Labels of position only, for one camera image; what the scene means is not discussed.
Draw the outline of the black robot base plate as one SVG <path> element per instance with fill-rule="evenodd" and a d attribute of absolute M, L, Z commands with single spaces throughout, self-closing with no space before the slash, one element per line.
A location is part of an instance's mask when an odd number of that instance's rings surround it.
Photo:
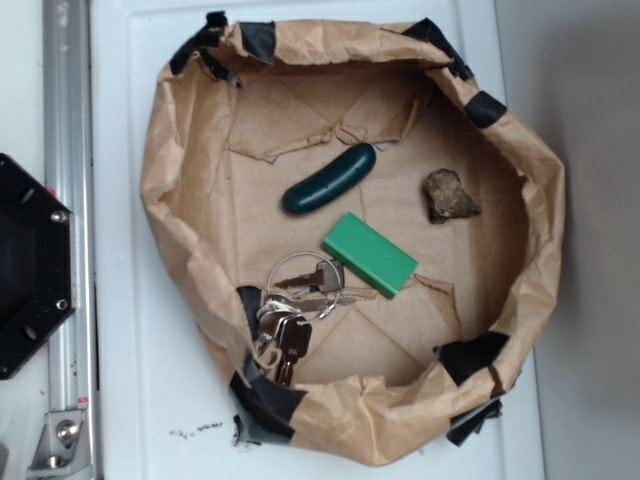
<path fill-rule="evenodd" d="M 72 212 L 1 156 L 1 379 L 9 380 L 75 310 Z"/>

